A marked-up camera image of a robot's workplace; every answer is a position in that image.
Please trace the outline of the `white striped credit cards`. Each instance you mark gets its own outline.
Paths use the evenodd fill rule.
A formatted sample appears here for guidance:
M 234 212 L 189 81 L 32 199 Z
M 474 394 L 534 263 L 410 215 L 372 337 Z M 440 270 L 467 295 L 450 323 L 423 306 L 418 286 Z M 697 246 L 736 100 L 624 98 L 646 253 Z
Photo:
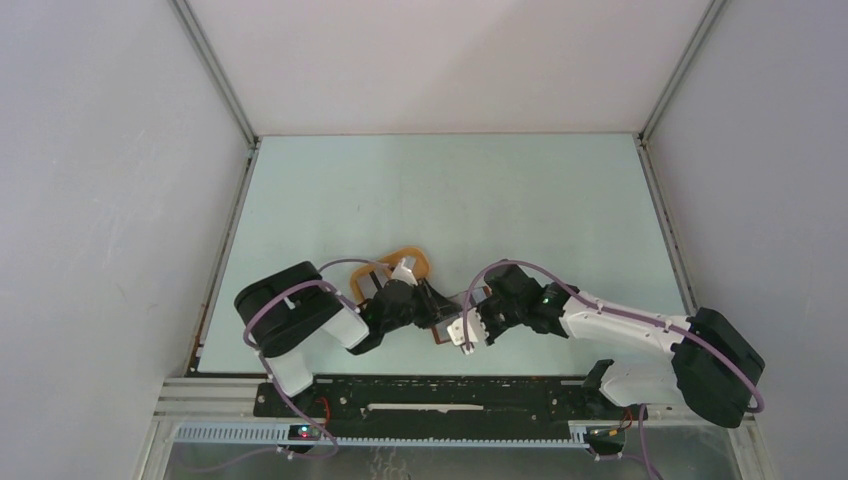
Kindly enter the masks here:
M 453 345 L 464 348 L 473 346 L 476 342 L 471 321 L 465 318 L 457 318 L 447 327 L 448 336 Z

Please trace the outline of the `brown leather card holder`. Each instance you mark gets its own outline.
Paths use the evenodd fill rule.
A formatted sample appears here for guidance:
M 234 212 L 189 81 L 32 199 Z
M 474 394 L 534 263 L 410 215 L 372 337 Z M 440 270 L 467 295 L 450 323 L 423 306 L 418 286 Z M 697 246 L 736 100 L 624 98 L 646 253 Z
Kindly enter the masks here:
M 437 322 L 430 328 L 437 345 L 453 342 L 450 332 L 453 323 L 461 319 L 462 302 L 464 301 L 465 294 L 466 292 L 463 291 L 450 298 L 438 298 L 439 310 L 437 313 Z M 490 295 L 491 289 L 488 286 L 476 287 L 470 296 L 469 309 L 472 310 Z

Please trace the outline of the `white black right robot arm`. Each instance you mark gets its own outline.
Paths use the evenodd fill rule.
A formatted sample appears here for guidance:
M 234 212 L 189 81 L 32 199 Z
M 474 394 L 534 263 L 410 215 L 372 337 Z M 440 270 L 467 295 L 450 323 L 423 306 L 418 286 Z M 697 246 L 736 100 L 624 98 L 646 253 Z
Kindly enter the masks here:
M 449 328 L 454 345 L 471 354 L 516 326 L 541 335 L 590 340 L 648 355 L 646 362 L 601 359 L 587 374 L 581 402 L 606 418 L 619 407 L 684 405 L 723 428 L 740 426 L 765 408 L 758 382 L 763 357 L 720 312 L 651 313 L 603 300 L 526 261 L 501 260 L 480 273 L 491 293 L 461 313 Z

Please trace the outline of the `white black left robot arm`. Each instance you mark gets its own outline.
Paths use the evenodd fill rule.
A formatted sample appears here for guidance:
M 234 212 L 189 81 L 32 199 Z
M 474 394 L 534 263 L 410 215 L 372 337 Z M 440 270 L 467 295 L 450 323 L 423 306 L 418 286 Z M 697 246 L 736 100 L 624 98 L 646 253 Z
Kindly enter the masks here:
M 324 267 L 304 261 L 242 289 L 234 307 L 245 324 L 243 340 L 280 389 L 278 404 L 304 416 L 316 403 L 314 375 L 300 345 L 323 331 L 354 355 L 368 353 L 384 338 L 410 325 L 435 327 L 461 313 L 461 306 L 414 273 L 415 259 L 369 262 L 380 273 L 371 297 L 353 301 L 322 276 Z

